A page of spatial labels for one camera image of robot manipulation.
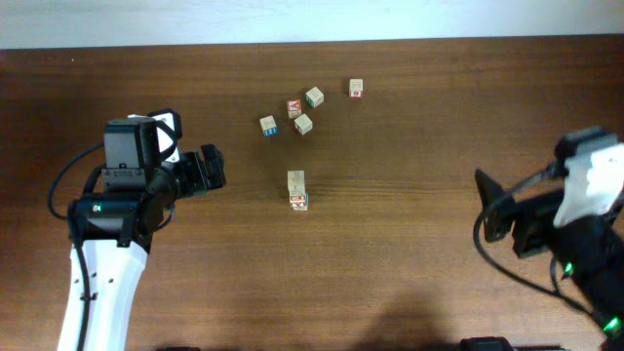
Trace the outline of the yellow framed I block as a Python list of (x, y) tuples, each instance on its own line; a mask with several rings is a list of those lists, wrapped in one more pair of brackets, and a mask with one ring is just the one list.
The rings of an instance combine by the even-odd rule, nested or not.
[(288, 171), (288, 189), (290, 193), (305, 192), (305, 175), (304, 171)]

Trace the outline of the elephant wooden block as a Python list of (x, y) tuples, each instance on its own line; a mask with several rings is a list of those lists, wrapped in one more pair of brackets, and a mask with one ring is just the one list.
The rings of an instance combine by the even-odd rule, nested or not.
[(295, 211), (308, 210), (308, 194), (301, 191), (293, 191), (289, 195), (290, 206)]

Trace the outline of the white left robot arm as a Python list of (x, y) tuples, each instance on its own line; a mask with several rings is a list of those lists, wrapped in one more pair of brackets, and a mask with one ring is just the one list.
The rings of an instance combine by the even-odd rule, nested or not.
[(109, 121), (68, 224), (71, 275), (60, 350), (122, 350), (152, 237), (172, 220), (176, 201), (226, 183), (212, 144), (182, 153), (180, 116), (171, 109)]

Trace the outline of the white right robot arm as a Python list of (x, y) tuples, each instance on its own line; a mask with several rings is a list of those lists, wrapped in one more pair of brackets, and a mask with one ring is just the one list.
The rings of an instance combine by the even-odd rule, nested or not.
[[(544, 170), (505, 189), (482, 170), (475, 181), (483, 209), (474, 245), (484, 261), (516, 283), (559, 299), (593, 320), (603, 350), (623, 347), (623, 240), (613, 224), (623, 210), (623, 143), (593, 126), (564, 136)], [(485, 243), (514, 239), (517, 257), (550, 251), (545, 288), (499, 264)]]

